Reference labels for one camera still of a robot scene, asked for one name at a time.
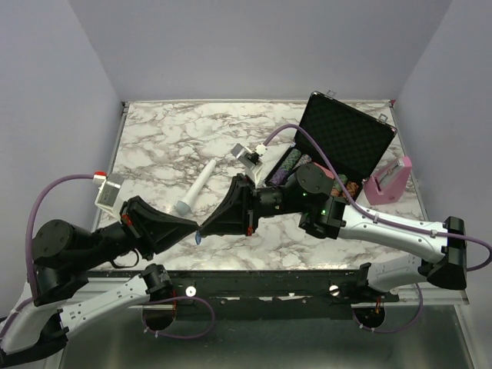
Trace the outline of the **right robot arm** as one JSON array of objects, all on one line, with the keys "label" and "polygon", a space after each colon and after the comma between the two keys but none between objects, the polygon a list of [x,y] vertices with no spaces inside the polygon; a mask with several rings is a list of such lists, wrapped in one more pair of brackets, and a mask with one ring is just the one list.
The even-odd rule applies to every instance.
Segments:
[{"label": "right robot arm", "polygon": [[381,292],[428,282],[463,291],[467,287],[467,243],[464,221],[414,221],[377,212],[343,197],[331,196],[333,179],[313,164],[302,165],[279,187],[257,188],[244,175],[235,175],[224,200],[199,230],[210,235],[251,236],[262,218],[300,214],[299,227],[319,239],[366,241],[394,248],[404,256],[361,267],[354,293],[371,301]]}]

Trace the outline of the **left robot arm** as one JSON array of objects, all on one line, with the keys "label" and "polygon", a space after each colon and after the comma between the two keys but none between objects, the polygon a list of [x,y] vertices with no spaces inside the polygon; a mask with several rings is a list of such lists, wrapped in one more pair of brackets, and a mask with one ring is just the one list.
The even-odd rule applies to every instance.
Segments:
[{"label": "left robot arm", "polygon": [[199,229],[198,223],[154,209],[136,196],[117,209],[118,220],[93,232],[55,219],[32,242],[35,293],[2,322],[1,366],[45,359],[82,328],[110,313],[138,304],[160,304],[173,297],[165,267],[151,264],[113,290],[67,305],[88,284],[88,272],[131,251],[147,261]]}]

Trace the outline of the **pink card holder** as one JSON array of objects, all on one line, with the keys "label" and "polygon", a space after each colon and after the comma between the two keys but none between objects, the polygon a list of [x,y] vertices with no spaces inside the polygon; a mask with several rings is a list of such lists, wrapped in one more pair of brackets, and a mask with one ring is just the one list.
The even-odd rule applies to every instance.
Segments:
[{"label": "pink card holder", "polygon": [[364,184],[364,194],[370,205],[392,204],[403,196],[411,176],[412,163],[408,156],[386,164]]}]

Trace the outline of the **aluminium frame rail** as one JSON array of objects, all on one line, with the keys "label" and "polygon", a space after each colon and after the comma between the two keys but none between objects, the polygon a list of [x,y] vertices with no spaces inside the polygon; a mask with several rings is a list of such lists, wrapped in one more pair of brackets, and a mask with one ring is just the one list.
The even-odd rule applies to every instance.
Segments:
[{"label": "aluminium frame rail", "polygon": [[399,304],[419,305],[422,300],[424,305],[468,305],[469,299],[466,291],[452,291],[436,288],[428,283],[419,284],[422,298],[419,297],[417,288],[414,285],[405,285],[394,288],[391,293],[396,293],[399,297]]}]

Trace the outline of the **black poker chip case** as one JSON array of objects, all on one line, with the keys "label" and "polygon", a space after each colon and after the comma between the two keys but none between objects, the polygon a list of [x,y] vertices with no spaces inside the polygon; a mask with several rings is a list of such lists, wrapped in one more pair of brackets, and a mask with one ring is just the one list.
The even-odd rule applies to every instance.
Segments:
[{"label": "black poker chip case", "polygon": [[397,129],[319,91],[311,93],[299,126],[325,153],[338,175],[363,185],[397,135]]}]

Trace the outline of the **white cylindrical tube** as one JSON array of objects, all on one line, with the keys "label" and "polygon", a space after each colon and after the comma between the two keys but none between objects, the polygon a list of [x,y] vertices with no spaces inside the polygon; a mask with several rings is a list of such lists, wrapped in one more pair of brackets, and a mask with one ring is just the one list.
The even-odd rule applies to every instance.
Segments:
[{"label": "white cylindrical tube", "polygon": [[200,174],[188,189],[185,196],[181,200],[177,201],[175,210],[180,216],[185,216],[191,211],[197,196],[210,178],[216,164],[217,161],[215,159],[211,159],[201,170]]}]

